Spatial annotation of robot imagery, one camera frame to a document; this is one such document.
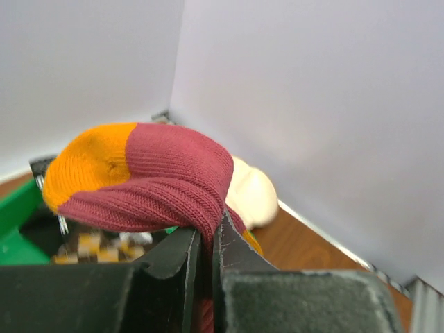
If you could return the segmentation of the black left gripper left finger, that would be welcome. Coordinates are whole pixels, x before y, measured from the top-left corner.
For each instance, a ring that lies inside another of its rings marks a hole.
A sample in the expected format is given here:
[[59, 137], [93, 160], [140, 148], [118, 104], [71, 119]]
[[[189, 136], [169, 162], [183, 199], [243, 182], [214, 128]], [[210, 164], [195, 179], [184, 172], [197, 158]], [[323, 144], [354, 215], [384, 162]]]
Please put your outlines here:
[[133, 262], [1, 268], [2, 332], [197, 332], [200, 233]]

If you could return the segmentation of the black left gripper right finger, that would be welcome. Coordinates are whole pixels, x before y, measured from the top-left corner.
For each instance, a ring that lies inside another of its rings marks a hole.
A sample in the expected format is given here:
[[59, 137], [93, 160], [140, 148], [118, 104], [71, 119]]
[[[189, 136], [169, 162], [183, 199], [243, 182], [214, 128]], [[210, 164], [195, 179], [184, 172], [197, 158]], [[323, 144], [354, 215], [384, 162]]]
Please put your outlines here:
[[388, 287], [356, 270], [281, 271], [238, 233], [214, 236], [215, 332], [403, 332]]

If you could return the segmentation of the maroon purple sock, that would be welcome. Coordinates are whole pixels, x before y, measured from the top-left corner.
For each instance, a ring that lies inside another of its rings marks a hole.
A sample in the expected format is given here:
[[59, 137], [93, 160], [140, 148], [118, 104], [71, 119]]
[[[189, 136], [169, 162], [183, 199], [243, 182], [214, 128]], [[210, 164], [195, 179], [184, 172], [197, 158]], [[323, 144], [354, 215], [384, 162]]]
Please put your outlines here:
[[260, 250], [226, 204], [233, 170], [222, 145], [190, 128], [111, 123], [86, 130], [50, 163], [42, 197], [55, 214], [113, 232], [196, 228], [210, 262], [224, 214]]

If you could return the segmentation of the black blue logo sock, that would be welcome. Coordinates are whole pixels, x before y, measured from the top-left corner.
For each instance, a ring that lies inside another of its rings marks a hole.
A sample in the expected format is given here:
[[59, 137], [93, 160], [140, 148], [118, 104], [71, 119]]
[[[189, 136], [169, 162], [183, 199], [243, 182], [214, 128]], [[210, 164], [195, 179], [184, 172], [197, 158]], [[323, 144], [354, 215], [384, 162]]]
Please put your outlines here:
[[67, 174], [67, 165], [58, 156], [46, 156], [29, 161], [29, 166], [37, 188], [46, 194], [63, 194]]

